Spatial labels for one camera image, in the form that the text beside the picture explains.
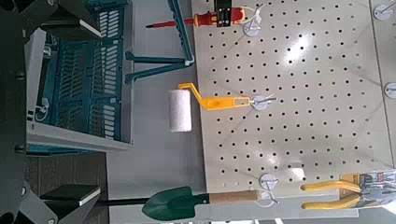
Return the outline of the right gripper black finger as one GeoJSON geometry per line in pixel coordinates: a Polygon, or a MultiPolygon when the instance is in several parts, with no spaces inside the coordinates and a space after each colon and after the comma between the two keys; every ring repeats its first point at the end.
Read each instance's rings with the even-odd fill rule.
{"type": "Polygon", "coordinates": [[[56,224],[83,224],[100,195],[97,185],[64,184],[40,199],[58,217],[56,224]]]}
{"type": "Polygon", "coordinates": [[[101,38],[98,23],[86,0],[54,0],[57,9],[41,29],[60,38],[101,38]]]}

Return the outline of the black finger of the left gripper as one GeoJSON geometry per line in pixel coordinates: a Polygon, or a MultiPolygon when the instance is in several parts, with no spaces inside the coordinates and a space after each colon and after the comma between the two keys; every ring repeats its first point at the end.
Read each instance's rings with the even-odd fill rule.
{"type": "Polygon", "coordinates": [[[232,23],[232,0],[214,0],[217,27],[230,27],[232,23]]]}

